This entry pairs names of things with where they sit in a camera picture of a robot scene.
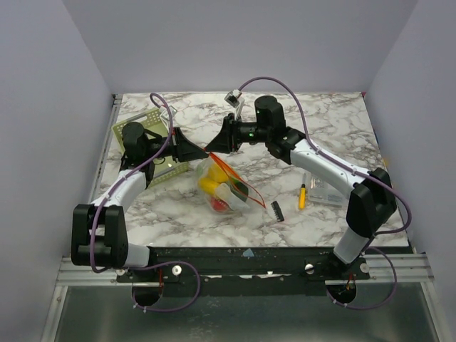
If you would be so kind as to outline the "peach toy fruit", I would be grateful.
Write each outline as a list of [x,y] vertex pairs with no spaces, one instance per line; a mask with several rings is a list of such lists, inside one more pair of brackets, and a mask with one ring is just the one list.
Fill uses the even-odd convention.
[[222,212],[226,212],[229,210],[229,206],[227,205],[226,202],[224,202],[220,199],[214,198],[214,197],[212,197],[210,199],[210,205],[215,212],[222,213]]

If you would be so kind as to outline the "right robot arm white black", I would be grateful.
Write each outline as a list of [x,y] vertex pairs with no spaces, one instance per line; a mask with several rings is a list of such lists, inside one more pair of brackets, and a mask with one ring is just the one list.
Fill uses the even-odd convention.
[[244,101],[239,91],[228,93],[225,100],[236,111],[224,117],[219,134],[206,146],[208,152],[229,154],[244,143],[262,143],[275,158],[311,172],[348,200],[348,229],[333,249],[335,257],[327,263],[332,277],[346,278],[353,271],[353,262],[397,209],[389,174],[382,168],[372,172],[357,169],[314,145],[306,133],[286,124],[284,109],[274,96],[263,95],[254,101],[254,122],[241,118]]

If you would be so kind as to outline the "white toy garlic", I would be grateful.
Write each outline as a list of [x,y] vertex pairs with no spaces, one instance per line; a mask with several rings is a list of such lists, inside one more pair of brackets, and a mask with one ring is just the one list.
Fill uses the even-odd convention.
[[226,202],[232,210],[246,210],[249,208],[245,202],[241,201],[231,192],[231,188],[225,183],[220,184],[220,186],[215,190],[215,195],[220,200]]

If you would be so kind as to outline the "clear zip top bag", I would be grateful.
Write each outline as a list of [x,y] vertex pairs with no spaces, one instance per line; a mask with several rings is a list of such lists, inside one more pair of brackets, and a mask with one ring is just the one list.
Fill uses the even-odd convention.
[[211,209],[220,214],[265,209],[260,192],[213,152],[196,169],[197,187]]

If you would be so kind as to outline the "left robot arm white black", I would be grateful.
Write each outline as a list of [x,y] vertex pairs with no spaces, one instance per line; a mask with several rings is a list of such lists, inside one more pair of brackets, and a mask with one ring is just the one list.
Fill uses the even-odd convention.
[[125,152],[117,180],[98,199],[79,204],[73,211],[71,261],[76,266],[90,266],[96,273],[133,268],[140,280],[151,281],[157,276],[157,262],[151,248],[128,241],[125,213],[153,181],[156,159],[189,162],[208,154],[179,127],[163,137],[141,123],[128,123],[122,129],[122,142]]

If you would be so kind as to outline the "orange toy fruit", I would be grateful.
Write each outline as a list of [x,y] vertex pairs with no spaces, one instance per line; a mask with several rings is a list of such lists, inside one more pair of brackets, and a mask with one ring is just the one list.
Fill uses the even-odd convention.
[[217,164],[212,164],[209,167],[207,175],[210,179],[218,183],[226,182],[228,180],[228,176],[225,171]]

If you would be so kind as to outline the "green plastic basket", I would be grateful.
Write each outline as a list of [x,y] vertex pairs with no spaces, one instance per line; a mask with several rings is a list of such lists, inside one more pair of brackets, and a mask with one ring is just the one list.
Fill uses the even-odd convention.
[[[134,115],[131,118],[122,120],[112,127],[113,134],[118,141],[121,153],[125,152],[122,139],[122,129],[130,122],[141,123],[145,129],[165,137],[168,133],[168,127],[165,126],[159,118],[159,109],[152,109],[143,113]],[[165,157],[160,161],[154,161],[155,172],[149,188],[165,182],[173,177],[189,170],[188,162],[175,162],[171,157]]]

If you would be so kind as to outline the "yellow toy lemon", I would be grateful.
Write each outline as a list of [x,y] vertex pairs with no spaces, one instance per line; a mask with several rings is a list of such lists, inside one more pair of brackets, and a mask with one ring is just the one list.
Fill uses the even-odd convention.
[[199,181],[198,181],[198,185],[199,185],[199,188],[213,196],[215,194],[215,190],[220,186],[220,184],[208,177],[203,177],[203,178],[200,178]]

